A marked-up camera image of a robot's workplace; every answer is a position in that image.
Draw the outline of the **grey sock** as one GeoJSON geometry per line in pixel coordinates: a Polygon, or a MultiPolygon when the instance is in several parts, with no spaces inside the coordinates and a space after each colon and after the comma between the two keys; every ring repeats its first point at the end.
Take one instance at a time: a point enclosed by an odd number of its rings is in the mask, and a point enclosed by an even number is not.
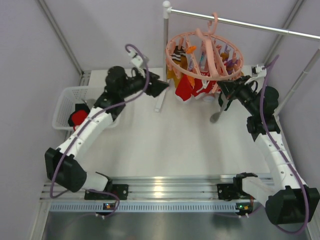
{"type": "Polygon", "coordinates": [[[95,105],[95,102],[96,102],[96,100],[93,99],[93,98],[83,99],[82,101],[87,105],[87,107],[88,107],[89,109],[91,109],[91,108],[95,105]]]}
{"type": "Polygon", "coordinates": [[[223,102],[223,104],[222,104],[222,106],[221,106],[221,108],[220,108],[220,111],[219,112],[215,112],[211,117],[210,117],[210,122],[211,123],[216,123],[218,120],[219,120],[219,118],[220,118],[220,116],[221,116],[221,114],[223,113],[223,111],[226,109],[226,107],[227,107],[227,102],[225,101],[225,102],[223,102]]]}

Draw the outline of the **pink round clip hanger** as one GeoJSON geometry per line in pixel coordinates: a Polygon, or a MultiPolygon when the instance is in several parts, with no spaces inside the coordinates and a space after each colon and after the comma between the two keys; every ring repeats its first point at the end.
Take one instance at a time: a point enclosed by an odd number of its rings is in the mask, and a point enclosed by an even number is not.
{"type": "MultiPolygon", "coordinates": [[[[212,29],[213,25],[211,25],[210,27],[208,27],[208,23],[207,23],[207,31],[208,29],[212,29]]],[[[233,51],[236,52],[236,58],[240,59],[240,65],[244,66],[244,57],[243,54],[241,53],[241,51],[238,49],[238,47],[236,45],[234,45],[231,41],[229,41],[228,39],[219,36],[216,34],[216,29],[214,32],[215,36],[218,37],[212,37],[211,40],[214,41],[213,45],[217,48],[217,54],[214,55],[214,63],[217,64],[218,63],[218,59],[221,59],[220,54],[226,51],[229,51],[229,60],[232,57],[233,51]]],[[[209,77],[211,74],[209,72],[209,56],[207,55],[207,51],[205,48],[205,43],[197,36],[197,35],[190,35],[189,36],[189,41],[190,41],[190,46],[187,46],[186,43],[186,39],[184,37],[177,37],[174,36],[173,38],[175,38],[175,43],[171,43],[169,45],[169,51],[170,49],[175,46],[179,46],[179,47],[183,47],[186,53],[186,58],[187,58],[187,69],[188,71],[192,71],[195,72],[195,69],[193,67],[193,62],[191,59],[191,53],[194,53],[195,58],[196,58],[196,62],[198,63],[199,69],[200,69],[200,73],[202,76],[206,76],[209,77]]],[[[226,79],[229,81],[234,81],[236,79],[238,79],[239,77],[241,77],[243,75],[242,69],[240,70],[240,74],[239,76],[233,77],[231,79],[226,79]]],[[[194,87],[195,85],[195,78],[194,79],[190,79],[188,77],[188,80],[191,84],[192,87],[194,87]]],[[[214,85],[212,92],[216,92],[218,90],[218,84],[216,82],[216,84],[214,85]]]]}

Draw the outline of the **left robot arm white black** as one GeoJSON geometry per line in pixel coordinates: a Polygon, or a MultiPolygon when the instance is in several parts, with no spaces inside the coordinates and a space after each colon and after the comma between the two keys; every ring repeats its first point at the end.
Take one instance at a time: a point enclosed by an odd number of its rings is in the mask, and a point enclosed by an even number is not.
{"type": "Polygon", "coordinates": [[[50,147],[44,154],[47,178],[66,190],[95,191],[103,199],[113,194],[112,179],[99,172],[89,173],[83,169],[80,158],[96,138],[112,125],[124,110],[128,99],[137,99],[137,93],[158,97],[169,87],[160,76],[147,70],[133,67],[131,76],[121,66],[108,69],[105,87],[87,117],[73,134],[57,148],[50,147]]]}

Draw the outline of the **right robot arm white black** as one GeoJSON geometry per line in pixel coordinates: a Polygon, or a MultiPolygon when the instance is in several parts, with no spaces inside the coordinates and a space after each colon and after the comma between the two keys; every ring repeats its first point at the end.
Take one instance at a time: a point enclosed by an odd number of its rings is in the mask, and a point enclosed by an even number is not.
{"type": "Polygon", "coordinates": [[[221,80],[220,104],[238,100],[250,113],[246,127],[262,153],[273,179],[273,187],[263,183],[255,173],[240,173],[233,179],[233,192],[238,198],[248,195],[265,209],[274,225],[309,223],[320,201],[320,193],[308,187],[300,177],[285,148],[281,130],[274,116],[278,91],[266,84],[253,90],[250,76],[221,80]]]}

